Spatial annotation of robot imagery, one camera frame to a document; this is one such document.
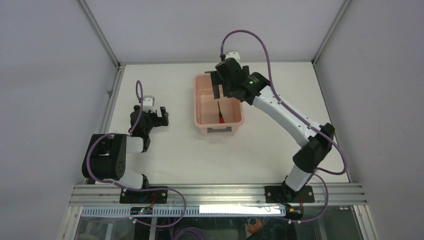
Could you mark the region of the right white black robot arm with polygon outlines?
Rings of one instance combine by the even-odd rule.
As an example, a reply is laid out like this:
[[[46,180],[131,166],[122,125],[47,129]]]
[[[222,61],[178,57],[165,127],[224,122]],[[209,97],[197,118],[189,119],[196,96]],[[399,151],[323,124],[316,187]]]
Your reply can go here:
[[[330,123],[320,125],[314,121],[305,123],[306,116],[284,102],[273,92],[271,82],[258,72],[250,72],[235,58],[228,57],[210,72],[214,98],[223,96],[246,102],[263,111],[283,127],[296,141],[300,149],[292,157],[293,167],[282,183],[282,196],[294,203],[302,196],[302,188],[318,165],[332,149],[335,129]]]

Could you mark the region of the red-handled black screwdriver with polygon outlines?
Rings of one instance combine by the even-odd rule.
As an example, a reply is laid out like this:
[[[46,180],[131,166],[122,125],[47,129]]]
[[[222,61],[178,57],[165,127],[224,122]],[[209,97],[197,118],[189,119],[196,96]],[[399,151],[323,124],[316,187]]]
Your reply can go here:
[[[220,107],[220,103],[219,103],[219,102],[217,102],[217,107],[218,107],[218,117],[219,117],[219,123],[220,123],[220,124],[224,124],[224,123],[225,123],[225,120],[224,120],[224,118],[223,118],[223,114],[222,114],[222,112],[221,112],[221,107]]]

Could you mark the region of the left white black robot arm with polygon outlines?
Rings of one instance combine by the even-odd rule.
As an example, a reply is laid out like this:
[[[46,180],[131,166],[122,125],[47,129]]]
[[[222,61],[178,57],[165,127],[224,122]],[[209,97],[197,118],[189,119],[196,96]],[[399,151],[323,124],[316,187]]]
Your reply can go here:
[[[167,127],[169,113],[164,106],[160,107],[158,115],[154,107],[141,110],[139,105],[135,105],[130,114],[130,124],[134,129],[130,128],[128,134],[93,134],[81,171],[85,178],[132,189],[131,197],[138,203],[145,203],[151,196],[149,180],[146,175],[127,166],[126,156],[129,153],[147,152],[152,129]]]

